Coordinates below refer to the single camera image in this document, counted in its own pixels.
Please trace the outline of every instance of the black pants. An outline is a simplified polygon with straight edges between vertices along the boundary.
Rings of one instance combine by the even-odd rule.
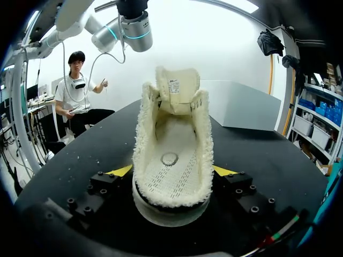
[[[96,123],[114,114],[112,110],[92,109],[85,114],[75,114],[67,121],[68,128],[75,134],[75,138],[86,131],[85,125],[95,125]]]

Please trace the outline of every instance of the shoe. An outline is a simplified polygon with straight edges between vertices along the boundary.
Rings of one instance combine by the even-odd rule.
[[[143,85],[133,154],[133,199],[160,226],[183,226],[205,211],[213,178],[208,92],[194,69],[156,70]]]

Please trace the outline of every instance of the man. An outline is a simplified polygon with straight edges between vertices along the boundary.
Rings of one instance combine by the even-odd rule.
[[[100,94],[108,86],[107,80],[95,85],[84,77],[81,68],[85,62],[85,54],[81,51],[72,53],[69,57],[69,75],[58,84],[55,94],[56,112],[68,119],[68,127],[75,138],[86,131],[85,125],[96,124],[114,113],[112,110],[92,109],[88,100],[88,91]]]

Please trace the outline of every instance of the perforated insole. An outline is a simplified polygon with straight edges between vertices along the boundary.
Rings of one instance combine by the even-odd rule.
[[[168,116],[156,125],[157,145],[144,183],[151,192],[177,199],[199,187],[196,135],[190,119]]]

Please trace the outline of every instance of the monitor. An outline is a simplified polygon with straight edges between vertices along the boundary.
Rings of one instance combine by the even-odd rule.
[[[38,85],[27,89],[26,100],[35,99],[36,97],[38,97]]]
[[[57,86],[61,82],[62,79],[63,78],[59,78],[59,79],[56,79],[53,82],[51,82],[51,92],[50,92],[51,95],[56,94]]]
[[[38,88],[38,95],[41,96],[47,92],[47,85]]]
[[[4,102],[5,102],[5,108],[10,106],[10,99],[9,98],[5,99]]]
[[[6,113],[5,102],[0,103],[0,115]]]

